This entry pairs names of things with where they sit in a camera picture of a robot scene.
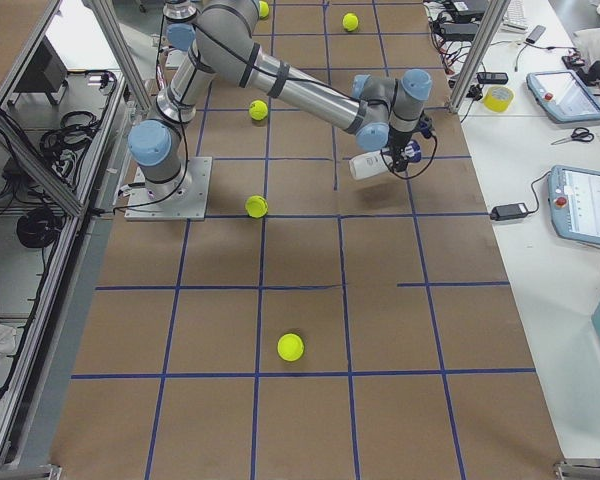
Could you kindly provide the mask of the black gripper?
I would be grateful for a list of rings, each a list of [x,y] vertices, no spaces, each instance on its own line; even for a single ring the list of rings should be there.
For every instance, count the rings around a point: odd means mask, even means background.
[[[420,144],[412,139],[412,134],[389,128],[389,150],[382,151],[382,160],[391,173],[405,172],[411,163],[422,159]]]

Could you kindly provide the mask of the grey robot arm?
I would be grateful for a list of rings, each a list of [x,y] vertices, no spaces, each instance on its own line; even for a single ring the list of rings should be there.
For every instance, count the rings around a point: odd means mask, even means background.
[[[421,69],[401,78],[358,75],[346,95],[264,52],[253,38],[256,1],[210,1],[192,20],[176,24],[186,57],[157,95],[149,117],[134,126],[128,148],[144,176],[150,205],[166,209],[193,193],[190,159],[178,150],[198,98],[216,77],[253,87],[355,137],[361,154],[350,162],[355,179],[403,174],[418,157],[412,136],[422,128],[432,79]]]

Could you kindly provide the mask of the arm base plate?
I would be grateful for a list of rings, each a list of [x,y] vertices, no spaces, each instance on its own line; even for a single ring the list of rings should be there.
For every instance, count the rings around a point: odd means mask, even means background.
[[[212,158],[192,157],[185,173],[165,184],[146,180],[140,167],[134,181],[143,186],[133,188],[124,217],[128,221],[203,221],[206,216],[212,171]]]

